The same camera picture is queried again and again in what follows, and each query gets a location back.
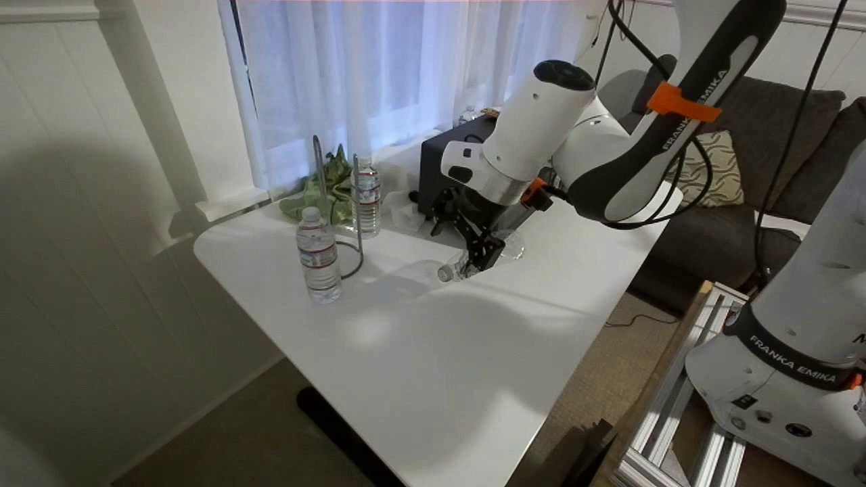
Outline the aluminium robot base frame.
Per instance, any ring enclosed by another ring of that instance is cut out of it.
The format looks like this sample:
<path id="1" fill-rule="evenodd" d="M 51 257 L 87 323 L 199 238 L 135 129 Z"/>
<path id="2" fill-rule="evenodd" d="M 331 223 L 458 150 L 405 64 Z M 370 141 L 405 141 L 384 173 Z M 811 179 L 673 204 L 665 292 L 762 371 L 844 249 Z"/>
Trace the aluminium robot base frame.
<path id="1" fill-rule="evenodd" d="M 743 294 L 731 285 L 700 285 L 615 479 L 735 487 L 749 453 L 765 452 L 829 487 L 864 487 L 864 376 L 814 388 L 762 359 L 722 353 L 742 304 Z"/>

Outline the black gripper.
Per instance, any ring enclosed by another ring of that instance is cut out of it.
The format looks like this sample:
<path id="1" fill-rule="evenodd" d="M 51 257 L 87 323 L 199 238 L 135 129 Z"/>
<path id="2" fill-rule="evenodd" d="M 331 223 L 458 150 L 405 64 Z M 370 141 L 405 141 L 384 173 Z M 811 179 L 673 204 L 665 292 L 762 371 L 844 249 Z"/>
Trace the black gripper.
<path id="1" fill-rule="evenodd" d="M 484 271 L 499 261 L 507 249 L 501 234 L 492 234 L 494 219 L 503 212 L 499 202 L 484 199 L 473 188 L 448 187 L 432 198 L 432 226 L 431 233 L 438 234 L 440 230 L 458 230 L 469 242 L 469 265 L 470 271 Z"/>

